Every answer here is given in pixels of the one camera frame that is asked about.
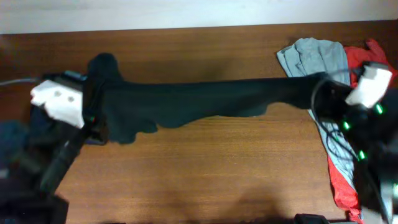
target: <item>wood grain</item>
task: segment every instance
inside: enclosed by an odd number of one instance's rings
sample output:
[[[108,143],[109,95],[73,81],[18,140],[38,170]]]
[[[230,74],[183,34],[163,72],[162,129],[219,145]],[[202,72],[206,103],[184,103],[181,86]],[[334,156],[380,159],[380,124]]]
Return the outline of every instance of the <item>wood grain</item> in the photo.
[[[115,54],[126,79],[139,83],[284,77],[275,53],[298,38],[363,47],[373,37],[397,65],[397,36],[397,21],[3,35],[0,77],[85,72],[100,52]],[[25,118],[30,87],[0,89],[1,119]],[[58,193],[70,201],[70,224],[345,217],[313,121],[283,104],[255,118],[160,128],[127,146],[85,146]]]

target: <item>red cloth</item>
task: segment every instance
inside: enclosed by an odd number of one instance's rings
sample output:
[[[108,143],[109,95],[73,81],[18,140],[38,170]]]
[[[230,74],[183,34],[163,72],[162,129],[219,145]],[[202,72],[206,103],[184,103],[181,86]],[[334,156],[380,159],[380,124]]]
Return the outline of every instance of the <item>red cloth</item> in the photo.
[[[366,45],[369,50],[365,50],[359,47],[345,47],[344,50],[347,55],[348,67],[358,68],[364,61],[373,61],[388,64],[386,54],[380,47],[379,43],[374,39],[368,39]],[[395,70],[390,64],[388,64],[389,70],[392,72],[391,81],[398,75],[398,71]],[[356,87],[358,84],[357,77],[355,74],[350,74],[351,86]]]
[[[347,183],[343,175],[337,170],[331,159],[328,157],[330,182],[333,186],[333,198],[337,207],[348,211],[349,219],[359,224],[364,224],[361,219],[361,206],[358,194]]]

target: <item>wooden surface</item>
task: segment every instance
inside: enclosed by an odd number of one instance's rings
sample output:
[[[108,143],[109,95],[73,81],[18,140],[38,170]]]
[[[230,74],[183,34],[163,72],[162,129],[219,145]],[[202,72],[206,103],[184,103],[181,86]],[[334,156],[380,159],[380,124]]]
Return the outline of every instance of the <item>wooden surface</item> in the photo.
[[[139,83],[284,77],[275,53],[301,37],[359,47],[373,37],[398,62],[397,21],[124,30],[0,36],[0,77],[85,72],[100,52],[115,54],[124,77]],[[26,117],[29,88],[0,89],[1,119]],[[71,224],[345,217],[314,122],[283,104],[255,118],[160,128],[127,146],[86,146],[58,193],[70,201]]]

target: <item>white background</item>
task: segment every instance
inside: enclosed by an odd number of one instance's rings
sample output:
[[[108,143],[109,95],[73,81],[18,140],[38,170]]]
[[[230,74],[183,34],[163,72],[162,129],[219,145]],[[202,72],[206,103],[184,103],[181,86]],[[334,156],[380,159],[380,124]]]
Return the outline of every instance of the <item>white background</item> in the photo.
[[[0,0],[0,34],[398,18],[398,0]]]

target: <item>light blue cloth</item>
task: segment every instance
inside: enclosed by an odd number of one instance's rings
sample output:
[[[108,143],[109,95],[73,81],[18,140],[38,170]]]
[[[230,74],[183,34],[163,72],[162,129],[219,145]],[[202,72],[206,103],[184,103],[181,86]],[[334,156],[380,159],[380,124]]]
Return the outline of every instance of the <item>light blue cloth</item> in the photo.
[[[317,72],[335,72],[348,69],[347,55],[343,46],[339,42],[329,40],[317,40],[314,38],[299,39],[294,45],[278,52],[277,57],[288,77],[304,77]],[[349,72],[335,75],[333,79],[349,85]],[[312,111],[309,110],[308,112],[313,118]],[[335,123],[323,124],[331,132],[334,129],[338,129]],[[334,142],[334,140],[327,138],[324,130],[319,128],[319,132],[330,159],[350,186],[355,189],[353,183],[354,158]],[[344,137],[333,136],[353,151]]]

